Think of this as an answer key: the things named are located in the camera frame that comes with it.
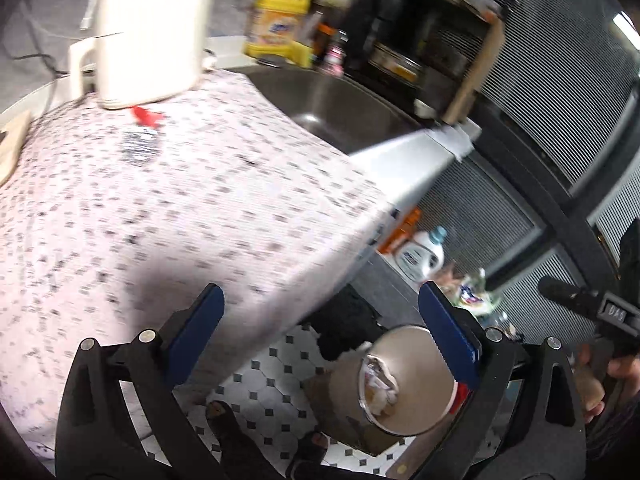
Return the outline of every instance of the person's hand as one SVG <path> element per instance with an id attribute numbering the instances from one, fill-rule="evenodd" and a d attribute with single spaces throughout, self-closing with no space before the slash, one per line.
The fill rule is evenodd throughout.
<path id="1" fill-rule="evenodd" d="M 576 388 L 580 395 L 584 423 L 588 424 L 593 417 L 600 415 L 604 410 L 604 389 L 600 381 L 591 374 L 587 365 L 591 361 L 591 348 L 585 344 L 578 354 L 578 369 L 576 370 Z M 624 381 L 617 408 L 623 406 L 628 400 L 640 392 L 640 360 L 634 356 L 612 359 L 607 367 L 607 374 L 615 379 Z"/>

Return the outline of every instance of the blue gripper pad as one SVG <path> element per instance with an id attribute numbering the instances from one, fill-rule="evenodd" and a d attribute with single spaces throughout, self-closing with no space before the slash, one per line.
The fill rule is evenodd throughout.
<path id="1" fill-rule="evenodd" d="M 224 313 L 225 295 L 221 288 L 209 283 L 167 349 L 164 382 L 169 388 L 187 380 Z"/>
<path id="2" fill-rule="evenodd" d="M 475 390 L 479 383 L 478 352 L 427 283 L 420 288 L 418 310 L 453 377 Z"/>

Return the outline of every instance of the white electric kettle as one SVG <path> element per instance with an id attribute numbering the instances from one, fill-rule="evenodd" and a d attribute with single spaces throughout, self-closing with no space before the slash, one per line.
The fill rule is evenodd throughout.
<path id="1" fill-rule="evenodd" d="M 69 48 L 71 98 L 84 94 L 82 62 L 95 52 L 105 108 L 125 108 L 183 92 L 202 74 L 212 0 L 98 0 L 95 36 Z"/>

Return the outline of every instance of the orange bottle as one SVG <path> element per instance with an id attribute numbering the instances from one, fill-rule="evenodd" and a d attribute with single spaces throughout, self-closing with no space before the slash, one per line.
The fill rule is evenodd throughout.
<path id="1" fill-rule="evenodd" d="M 415 233 L 416 224 L 420 220 L 421 216 L 422 211 L 416 207 L 404 218 L 402 224 L 400 224 L 400 226 L 391 233 L 391 236 L 389 236 L 389 238 L 380 245 L 378 252 L 380 254 L 393 253 L 399 246 L 411 238 Z"/>

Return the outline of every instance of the sink basin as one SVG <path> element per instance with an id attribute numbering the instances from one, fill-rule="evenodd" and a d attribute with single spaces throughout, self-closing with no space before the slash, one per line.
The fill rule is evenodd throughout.
<path id="1" fill-rule="evenodd" d="M 350 79 L 299 68 L 236 69 L 286 116 L 350 155 L 413 132 L 408 115 Z"/>

